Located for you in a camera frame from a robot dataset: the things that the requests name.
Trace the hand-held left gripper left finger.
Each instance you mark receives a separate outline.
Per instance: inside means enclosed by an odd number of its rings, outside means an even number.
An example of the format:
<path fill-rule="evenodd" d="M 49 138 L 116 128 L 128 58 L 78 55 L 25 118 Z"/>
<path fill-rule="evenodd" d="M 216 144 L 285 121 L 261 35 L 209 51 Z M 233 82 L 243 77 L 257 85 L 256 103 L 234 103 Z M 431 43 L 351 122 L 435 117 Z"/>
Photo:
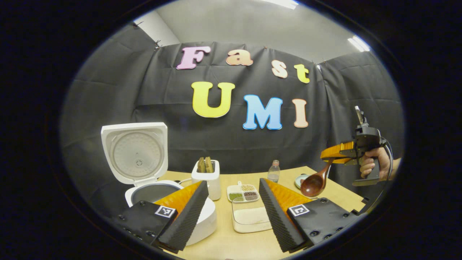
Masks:
<path fill-rule="evenodd" d="M 199 181 L 155 203 L 141 200 L 112 220 L 125 233 L 176 254 L 186 247 L 208 194 L 206 182 Z"/>

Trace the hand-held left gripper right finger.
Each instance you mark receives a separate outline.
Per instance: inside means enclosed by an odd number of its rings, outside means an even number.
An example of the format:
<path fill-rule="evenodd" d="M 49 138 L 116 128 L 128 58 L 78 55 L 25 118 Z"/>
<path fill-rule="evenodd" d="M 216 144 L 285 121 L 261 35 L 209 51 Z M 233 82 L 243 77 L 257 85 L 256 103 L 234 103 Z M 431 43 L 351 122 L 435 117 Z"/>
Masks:
<path fill-rule="evenodd" d="M 319 244 L 358 218 L 357 211 L 347 211 L 330 199 L 311 200 L 264 178 L 259 194 L 283 252 Z"/>

